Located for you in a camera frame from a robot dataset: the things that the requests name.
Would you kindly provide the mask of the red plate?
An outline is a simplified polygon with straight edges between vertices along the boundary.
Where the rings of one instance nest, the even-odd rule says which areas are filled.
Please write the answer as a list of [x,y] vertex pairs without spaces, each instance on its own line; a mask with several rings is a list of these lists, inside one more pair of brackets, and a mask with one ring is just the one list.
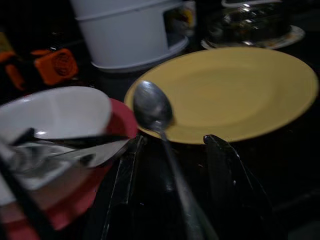
[[[112,117],[107,131],[134,138],[138,127],[133,112],[116,99],[112,99],[111,104]],[[91,207],[99,185],[111,166],[111,160],[93,169],[76,165],[52,183],[29,194],[53,227],[61,230]],[[40,240],[17,203],[2,206],[0,216],[8,240]]]

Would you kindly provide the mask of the yellow plate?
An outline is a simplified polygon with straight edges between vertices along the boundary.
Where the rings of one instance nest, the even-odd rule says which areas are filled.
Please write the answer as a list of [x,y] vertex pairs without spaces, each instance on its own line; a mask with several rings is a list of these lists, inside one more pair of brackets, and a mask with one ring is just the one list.
[[228,142],[277,130],[305,113],[318,96],[316,73],[276,50],[226,47],[168,60],[139,77],[168,97],[172,142],[199,145],[205,135]]

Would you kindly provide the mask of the white patterned saucer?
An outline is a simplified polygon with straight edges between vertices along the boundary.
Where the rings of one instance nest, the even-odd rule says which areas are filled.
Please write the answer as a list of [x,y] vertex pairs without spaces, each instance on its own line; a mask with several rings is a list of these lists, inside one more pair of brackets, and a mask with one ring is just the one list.
[[227,47],[257,47],[277,50],[301,41],[305,35],[306,33],[303,29],[298,26],[291,25],[289,33],[278,38],[267,39],[256,43],[250,41],[244,41],[241,43],[213,43],[209,39],[204,38],[201,40],[200,45],[206,50]]

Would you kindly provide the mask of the shiny steel kitchen utensil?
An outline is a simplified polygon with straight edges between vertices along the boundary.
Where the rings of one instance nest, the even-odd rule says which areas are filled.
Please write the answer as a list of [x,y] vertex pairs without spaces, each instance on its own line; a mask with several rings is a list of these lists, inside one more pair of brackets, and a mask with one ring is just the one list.
[[49,139],[23,137],[11,148],[9,168],[17,174],[31,174],[44,167],[53,170],[60,162],[80,162],[96,168],[122,154],[130,139],[120,135],[98,135],[80,138]]

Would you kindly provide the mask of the white tiered plastic rack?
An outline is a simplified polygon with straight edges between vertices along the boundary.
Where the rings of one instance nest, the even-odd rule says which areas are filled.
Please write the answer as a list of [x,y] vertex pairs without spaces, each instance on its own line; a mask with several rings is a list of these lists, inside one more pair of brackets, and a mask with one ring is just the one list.
[[165,15],[183,0],[70,0],[91,63],[103,72],[146,69],[181,53],[189,43],[166,30]]

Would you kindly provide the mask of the white printed mug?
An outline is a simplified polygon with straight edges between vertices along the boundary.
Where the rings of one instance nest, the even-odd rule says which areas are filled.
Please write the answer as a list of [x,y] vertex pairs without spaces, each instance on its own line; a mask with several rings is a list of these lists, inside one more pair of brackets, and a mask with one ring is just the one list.
[[183,4],[174,11],[172,27],[180,34],[191,38],[195,35],[197,26],[197,7],[195,0],[184,1]]

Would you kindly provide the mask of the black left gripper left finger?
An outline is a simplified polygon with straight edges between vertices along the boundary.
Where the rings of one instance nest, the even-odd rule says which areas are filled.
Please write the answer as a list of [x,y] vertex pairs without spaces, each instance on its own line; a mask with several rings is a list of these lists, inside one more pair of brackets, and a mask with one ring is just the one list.
[[144,137],[138,135],[118,162],[110,194],[104,198],[101,240],[127,239],[132,231],[131,199],[144,144]]

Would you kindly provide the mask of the steel spoon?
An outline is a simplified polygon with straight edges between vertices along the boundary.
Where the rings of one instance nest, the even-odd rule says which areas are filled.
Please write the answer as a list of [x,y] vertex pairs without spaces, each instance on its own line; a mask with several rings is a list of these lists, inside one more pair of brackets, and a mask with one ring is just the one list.
[[181,205],[188,240],[219,240],[208,217],[196,201],[165,130],[173,120],[171,103],[165,93],[150,81],[140,82],[133,93],[133,112],[140,127],[157,133],[170,165]]

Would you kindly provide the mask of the orange and black tool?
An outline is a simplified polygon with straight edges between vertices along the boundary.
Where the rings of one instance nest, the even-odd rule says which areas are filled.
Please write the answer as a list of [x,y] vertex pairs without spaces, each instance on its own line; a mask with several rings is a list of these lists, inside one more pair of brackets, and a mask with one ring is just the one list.
[[79,72],[76,59],[67,48],[37,49],[24,57],[13,51],[0,52],[0,86],[20,92],[55,86]]

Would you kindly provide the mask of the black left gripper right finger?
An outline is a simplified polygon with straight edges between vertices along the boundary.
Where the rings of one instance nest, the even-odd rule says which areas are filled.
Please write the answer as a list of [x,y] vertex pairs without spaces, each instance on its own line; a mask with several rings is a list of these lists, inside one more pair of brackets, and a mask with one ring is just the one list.
[[207,149],[207,166],[213,206],[220,214],[240,208],[252,210],[264,222],[274,222],[274,213],[267,194],[240,159],[237,151],[225,140],[209,134],[203,137]]

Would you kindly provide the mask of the clear glass bowl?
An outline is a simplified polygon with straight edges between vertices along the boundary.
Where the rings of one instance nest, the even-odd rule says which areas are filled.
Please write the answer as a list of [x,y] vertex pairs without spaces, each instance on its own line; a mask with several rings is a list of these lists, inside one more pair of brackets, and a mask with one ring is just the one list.
[[291,30],[290,15],[280,1],[244,2],[207,18],[207,37],[213,44],[257,43],[280,38]]

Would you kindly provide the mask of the white ceramic bowl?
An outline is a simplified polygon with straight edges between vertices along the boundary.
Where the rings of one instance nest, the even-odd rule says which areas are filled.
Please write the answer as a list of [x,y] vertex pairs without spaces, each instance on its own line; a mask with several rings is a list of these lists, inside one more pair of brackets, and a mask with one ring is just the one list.
[[0,137],[13,143],[27,129],[41,140],[96,136],[112,116],[111,99],[100,90],[59,87],[0,106]]

